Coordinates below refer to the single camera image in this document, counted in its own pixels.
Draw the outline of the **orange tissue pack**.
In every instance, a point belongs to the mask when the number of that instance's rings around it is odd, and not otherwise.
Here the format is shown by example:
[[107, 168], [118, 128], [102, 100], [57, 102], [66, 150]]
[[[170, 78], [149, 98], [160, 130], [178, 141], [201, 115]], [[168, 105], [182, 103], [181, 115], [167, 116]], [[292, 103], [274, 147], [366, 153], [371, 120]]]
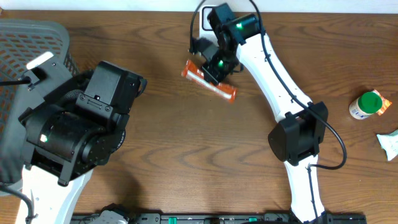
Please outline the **orange tissue pack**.
[[391, 101], [387, 100], [386, 98], [384, 98], [377, 90], [373, 90], [373, 92], [378, 95], [382, 101], [382, 106], [381, 108], [377, 111], [377, 114], [379, 116], [383, 115], [384, 112], [388, 109], [388, 107], [390, 107], [390, 105], [392, 104]]

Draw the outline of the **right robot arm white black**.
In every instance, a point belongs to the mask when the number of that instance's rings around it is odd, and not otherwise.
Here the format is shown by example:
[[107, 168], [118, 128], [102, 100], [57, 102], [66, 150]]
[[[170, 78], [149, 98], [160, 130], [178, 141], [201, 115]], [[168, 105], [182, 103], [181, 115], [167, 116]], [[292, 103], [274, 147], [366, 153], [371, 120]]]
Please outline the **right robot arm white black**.
[[236, 67], [247, 69], [271, 107], [276, 126], [269, 145], [287, 170], [296, 222], [317, 223], [325, 214], [317, 180], [318, 153], [328, 126], [324, 103], [313, 101], [296, 85], [276, 56], [260, 12], [238, 17], [228, 4], [195, 12], [200, 35], [190, 37], [189, 52], [204, 58], [198, 68], [188, 62], [183, 75], [233, 102], [237, 89], [224, 81]]

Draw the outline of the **chocolate bar wrapper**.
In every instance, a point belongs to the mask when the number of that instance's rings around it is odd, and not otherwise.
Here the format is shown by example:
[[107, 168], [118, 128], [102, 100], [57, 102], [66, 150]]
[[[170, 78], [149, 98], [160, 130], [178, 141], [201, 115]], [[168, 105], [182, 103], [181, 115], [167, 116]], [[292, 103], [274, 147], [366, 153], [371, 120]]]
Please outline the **chocolate bar wrapper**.
[[185, 67], [182, 71], [182, 76], [203, 88], [212, 91], [230, 103], [233, 103], [236, 99], [238, 91], [237, 88], [224, 83], [214, 85], [205, 81], [204, 73], [191, 60], [186, 61]]

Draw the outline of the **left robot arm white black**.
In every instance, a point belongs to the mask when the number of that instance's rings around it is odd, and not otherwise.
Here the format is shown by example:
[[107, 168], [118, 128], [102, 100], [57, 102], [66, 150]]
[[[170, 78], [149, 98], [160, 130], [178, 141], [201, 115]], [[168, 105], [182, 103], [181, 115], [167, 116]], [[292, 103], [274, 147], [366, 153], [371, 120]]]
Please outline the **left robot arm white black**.
[[147, 80], [107, 61], [72, 75], [51, 52], [30, 61], [24, 78], [43, 102], [19, 116], [25, 138], [17, 222], [68, 223], [94, 168], [122, 146]]

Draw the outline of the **white jar green lid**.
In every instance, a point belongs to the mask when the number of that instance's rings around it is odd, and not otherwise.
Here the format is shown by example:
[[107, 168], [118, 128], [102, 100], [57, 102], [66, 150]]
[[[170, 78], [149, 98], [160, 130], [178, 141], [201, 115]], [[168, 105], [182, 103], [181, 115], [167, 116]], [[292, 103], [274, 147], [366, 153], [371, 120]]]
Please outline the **white jar green lid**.
[[358, 97], [349, 105], [349, 113], [355, 119], [366, 119], [382, 108], [381, 97], [369, 91]]

